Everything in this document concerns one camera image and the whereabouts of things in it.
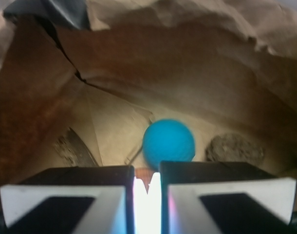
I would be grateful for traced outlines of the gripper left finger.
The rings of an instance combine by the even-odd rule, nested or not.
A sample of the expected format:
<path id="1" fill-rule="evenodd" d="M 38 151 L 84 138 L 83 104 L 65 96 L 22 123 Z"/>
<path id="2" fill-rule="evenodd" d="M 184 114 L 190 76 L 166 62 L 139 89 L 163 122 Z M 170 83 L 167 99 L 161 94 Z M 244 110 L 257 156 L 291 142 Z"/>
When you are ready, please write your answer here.
<path id="1" fill-rule="evenodd" d="M 132 166 L 44 170 L 0 187 L 8 234 L 132 234 Z"/>

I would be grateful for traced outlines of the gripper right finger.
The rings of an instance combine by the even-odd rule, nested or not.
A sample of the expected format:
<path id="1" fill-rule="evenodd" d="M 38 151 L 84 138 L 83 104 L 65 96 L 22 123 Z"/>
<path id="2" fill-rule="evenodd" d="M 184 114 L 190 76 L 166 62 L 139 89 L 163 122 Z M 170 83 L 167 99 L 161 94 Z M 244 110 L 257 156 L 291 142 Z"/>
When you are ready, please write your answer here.
<path id="1" fill-rule="evenodd" d="M 296 180 L 248 163 L 160 164 L 164 234 L 293 234 Z"/>

